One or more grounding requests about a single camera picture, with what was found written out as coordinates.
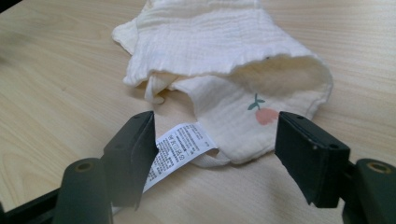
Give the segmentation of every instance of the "wooden table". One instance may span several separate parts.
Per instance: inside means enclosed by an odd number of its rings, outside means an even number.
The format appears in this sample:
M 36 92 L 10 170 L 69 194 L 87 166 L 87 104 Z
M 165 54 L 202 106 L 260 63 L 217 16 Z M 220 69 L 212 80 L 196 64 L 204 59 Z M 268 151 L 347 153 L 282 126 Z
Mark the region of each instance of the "wooden table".
M 143 0 L 24 0 L 0 14 L 0 201 L 6 211 L 60 186 L 65 167 L 100 157 L 134 114 L 153 109 L 157 135 L 195 121 L 183 93 L 163 105 L 121 80 L 130 55 L 112 30 Z M 277 25 L 329 65 L 334 88 L 314 122 L 352 148 L 351 160 L 396 163 L 394 1 L 263 1 Z M 115 223 L 342 223 L 305 203 L 270 153 L 245 165 L 186 165 Z

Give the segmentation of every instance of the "white muslin cloth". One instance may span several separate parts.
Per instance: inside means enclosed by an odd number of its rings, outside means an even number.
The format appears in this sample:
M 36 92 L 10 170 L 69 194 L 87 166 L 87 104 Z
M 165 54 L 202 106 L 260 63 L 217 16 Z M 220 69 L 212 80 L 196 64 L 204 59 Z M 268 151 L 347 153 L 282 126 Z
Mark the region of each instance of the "white muslin cloth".
M 278 111 L 309 119 L 332 76 L 321 59 L 276 26 L 258 0 L 148 0 L 113 31 L 132 54 L 124 83 L 147 81 L 145 98 L 186 92 L 219 147 L 208 167 L 243 163 L 274 149 Z

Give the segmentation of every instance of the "pink strawberry embroidery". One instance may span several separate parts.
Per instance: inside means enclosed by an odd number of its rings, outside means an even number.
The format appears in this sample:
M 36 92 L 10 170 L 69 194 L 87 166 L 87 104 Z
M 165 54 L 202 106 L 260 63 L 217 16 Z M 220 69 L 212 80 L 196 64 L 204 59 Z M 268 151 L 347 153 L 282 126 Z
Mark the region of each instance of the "pink strawberry embroidery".
M 277 120 L 277 117 L 279 116 L 279 113 L 275 111 L 274 109 L 271 108 L 260 108 L 260 104 L 265 103 L 264 100 L 258 99 L 257 98 L 257 93 L 254 95 L 254 103 L 251 104 L 247 110 L 252 110 L 255 107 L 258 108 L 256 111 L 256 120 L 261 124 L 261 125 L 266 125 L 274 120 Z

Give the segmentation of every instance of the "care label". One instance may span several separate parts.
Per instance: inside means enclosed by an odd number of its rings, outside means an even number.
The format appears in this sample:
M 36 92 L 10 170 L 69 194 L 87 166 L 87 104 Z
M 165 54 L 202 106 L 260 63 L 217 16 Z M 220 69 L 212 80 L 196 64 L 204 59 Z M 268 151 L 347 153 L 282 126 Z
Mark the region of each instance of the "care label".
M 198 122 L 179 124 L 156 143 L 159 153 L 151 165 L 143 192 L 197 156 L 217 148 Z

